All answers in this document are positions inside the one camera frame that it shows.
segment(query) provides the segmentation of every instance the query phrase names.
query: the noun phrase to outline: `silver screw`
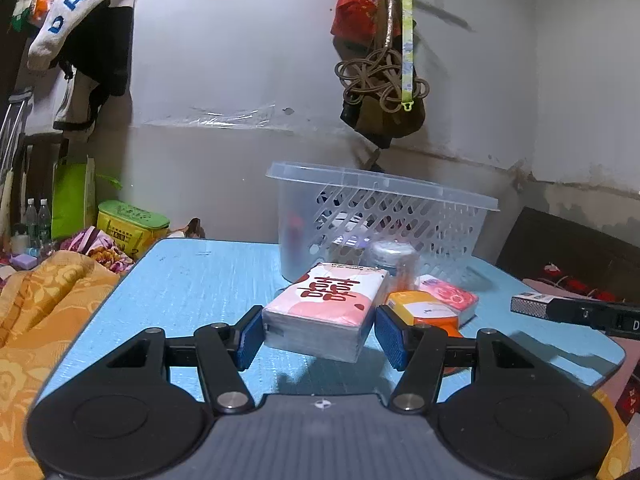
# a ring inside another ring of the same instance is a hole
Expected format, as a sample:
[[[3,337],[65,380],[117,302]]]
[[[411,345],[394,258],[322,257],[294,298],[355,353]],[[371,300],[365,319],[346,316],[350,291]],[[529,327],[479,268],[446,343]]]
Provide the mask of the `silver screw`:
[[[418,394],[401,394],[393,402],[396,408],[404,412],[414,412],[424,406],[424,399]]]
[[[241,408],[248,403],[249,397],[242,392],[225,392],[218,396],[216,402],[223,408],[233,410],[235,408]]]

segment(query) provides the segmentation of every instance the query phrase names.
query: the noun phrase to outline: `yellow floral blanket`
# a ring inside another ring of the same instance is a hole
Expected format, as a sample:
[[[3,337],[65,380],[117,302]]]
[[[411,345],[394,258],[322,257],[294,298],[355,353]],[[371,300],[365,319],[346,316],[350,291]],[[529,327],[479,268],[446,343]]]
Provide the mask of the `yellow floral blanket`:
[[[25,416],[117,281],[91,258],[69,251],[9,278],[0,294],[0,480],[42,478],[22,440]]]

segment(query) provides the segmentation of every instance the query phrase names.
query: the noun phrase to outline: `yellow container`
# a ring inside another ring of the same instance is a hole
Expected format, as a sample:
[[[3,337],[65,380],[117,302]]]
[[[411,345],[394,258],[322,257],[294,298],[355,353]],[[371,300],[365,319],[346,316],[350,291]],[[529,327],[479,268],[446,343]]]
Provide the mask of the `yellow container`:
[[[137,260],[156,240],[167,236],[169,219],[120,200],[107,200],[98,206],[97,227]]]

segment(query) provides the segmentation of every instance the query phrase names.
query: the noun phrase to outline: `green bag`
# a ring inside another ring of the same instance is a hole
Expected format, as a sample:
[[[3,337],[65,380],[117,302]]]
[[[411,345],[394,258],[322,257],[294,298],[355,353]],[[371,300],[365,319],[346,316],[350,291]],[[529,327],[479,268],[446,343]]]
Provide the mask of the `green bag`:
[[[95,225],[95,162],[56,163],[53,168],[51,237],[69,238]]]

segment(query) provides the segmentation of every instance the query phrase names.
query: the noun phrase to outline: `tabletop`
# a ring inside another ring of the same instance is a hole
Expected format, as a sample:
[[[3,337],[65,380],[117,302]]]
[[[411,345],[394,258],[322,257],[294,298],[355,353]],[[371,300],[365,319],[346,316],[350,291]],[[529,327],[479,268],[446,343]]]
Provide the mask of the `tabletop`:
[[[590,388],[613,374],[624,360],[619,345],[588,327],[510,312],[511,296],[532,289],[478,258],[469,260],[458,284],[479,297],[476,316],[461,329],[466,337],[475,337],[481,328],[495,328]],[[167,337],[178,337],[192,335],[197,327],[212,322],[233,324],[252,305],[269,303],[286,285],[277,245],[161,240],[96,311],[50,375],[40,398],[147,327],[160,326]],[[371,330],[356,364],[263,345],[253,365],[241,375],[259,402],[268,393],[375,392],[388,399],[401,373],[391,368]],[[202,400],[195,368],[172,368],[171,381]],[[446,400],[469,382],[468,369],[444,378],[438,400]]]

